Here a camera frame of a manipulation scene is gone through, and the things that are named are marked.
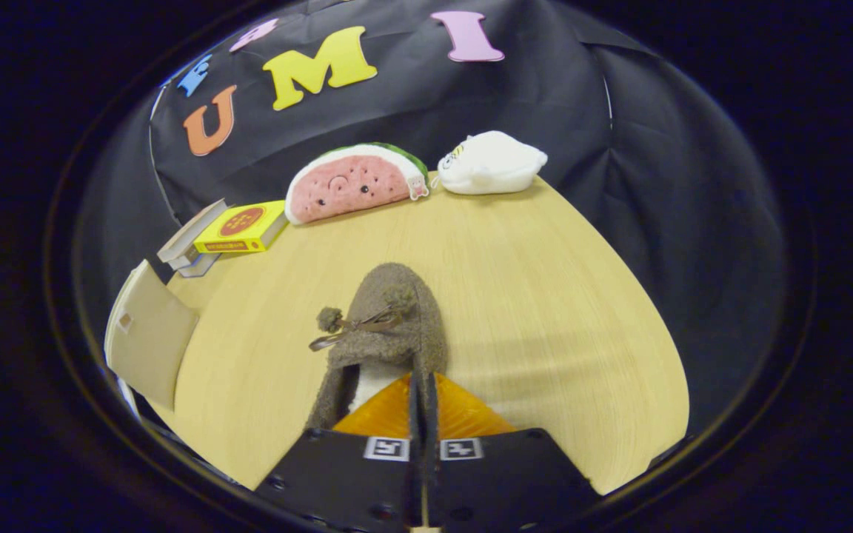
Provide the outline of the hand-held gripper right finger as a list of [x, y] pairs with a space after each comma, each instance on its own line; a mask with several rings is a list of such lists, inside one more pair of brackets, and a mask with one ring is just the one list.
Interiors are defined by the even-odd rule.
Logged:
[[453, 438], [441, 427], [474, 421], [478, 399], [443, 375], [424, 381], [424, 498], [443, 532], [549, 532], [597, 503], [597, 492], [545, 429]]

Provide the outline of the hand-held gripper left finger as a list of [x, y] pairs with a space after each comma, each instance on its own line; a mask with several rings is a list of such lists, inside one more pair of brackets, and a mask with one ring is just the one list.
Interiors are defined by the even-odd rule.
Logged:
[[418, 469], [417, 386], [397, 379], [353, 416], [393, 422], [395, 432], [305, 429], [255, 493], [332, 532], [409, 532], [424, 524]]

